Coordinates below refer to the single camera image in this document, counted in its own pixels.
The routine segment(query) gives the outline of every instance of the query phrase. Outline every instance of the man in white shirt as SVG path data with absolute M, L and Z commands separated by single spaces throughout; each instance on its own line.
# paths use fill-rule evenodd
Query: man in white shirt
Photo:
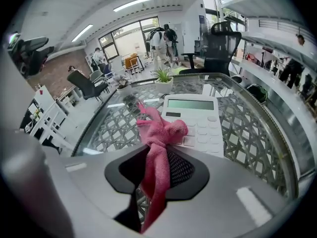
M 164 32 L 157 31 L 152 36 L 150 40 L 150 45 L 153 52 L 153 64 L 154 69 L 163 68 L 163 64 L 169 66 L 168 61 L 166 61 L 166 44 L 164 40 Z
M 100 71 L 103 73 L 106 65 L 104 63 L 104 54 L 101 52 L 100 48 L 95 48 L 93 59 L 95 60 L 95 63 L 98 65 Z

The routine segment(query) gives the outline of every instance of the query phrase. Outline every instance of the potted plant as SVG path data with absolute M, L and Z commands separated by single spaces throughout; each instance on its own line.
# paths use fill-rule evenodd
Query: potted plant
M 159 93 L 168 94 L 173 88 L 173 77 L 171 75 L 171 70 L 168 68 L 165 69 L 156 69 L 153 71 L 153 76 L 158 79 L 155 81 L 157 86 L 157 91 Z
M 132 93 L 132 87 L 127 77 L 127 74 L 115 75 L 113 77 L 114 85 L 116 86 L 117 92 L 120 94 L 122 98 Z

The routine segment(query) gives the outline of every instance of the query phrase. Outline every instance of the glass tabletop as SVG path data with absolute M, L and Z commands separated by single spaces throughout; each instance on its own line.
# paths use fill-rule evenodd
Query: glass tabletop
M 156 91 L 155 79 L 135 82 L 132 94 L 114 92 L 96 111 L 80 137 L 73 156 L 99 154 L 140 144 L 137 103 L 162 112 L 165 95 Z M 170 94 L 202 94 L 204 84 L 217 97 L 224 156 L 248 169 L 280 194 L 294 198 L 297 179 L 291 153 L 277 125 L 248 91 L 218 73 L 178 75 Z

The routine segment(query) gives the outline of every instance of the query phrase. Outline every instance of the black office chair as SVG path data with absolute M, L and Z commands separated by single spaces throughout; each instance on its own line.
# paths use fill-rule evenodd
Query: black office chair
M 204 68 L 195 69 L 193 56 L 195 53 L 185 53 L 188 55 L 191 68 L 182 70 L 179 74 L 191 73 L 223 73 L 229 76 L 229 63 L 236 52 L 241 40 L 240 32 L 233 32 L 230 22 L 216 23 L 211 27 L 211 31 L 204 34 L 207 40 L 207 50 Z
M 91 97 L 95 97 L 97 99 L 98 97 L 102 101 L 102 98 L 100 97 L 101 92 L 106 90 L 109 93 L 108 84 L 103 82 L 100 85 L 95 86 L 93 82 L 77 70 L 69 74 L 67 80 L 82 91 L 85 100 Z

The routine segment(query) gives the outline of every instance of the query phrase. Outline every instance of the black dome object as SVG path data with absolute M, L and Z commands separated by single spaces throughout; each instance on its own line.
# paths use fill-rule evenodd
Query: black dome object
M 267 100 L 267 91 L 259 84 L 252 84 L 247 90 L 261 103 Z
M 251 81 L 248 80 L 246 77 L 241 76 L 241 75 L 234 75 L 231 77 L 233 80 L 235 80 L 239 85 L 241 85 L 244 88 L 247 88 L 248 86 L 251 85 Z

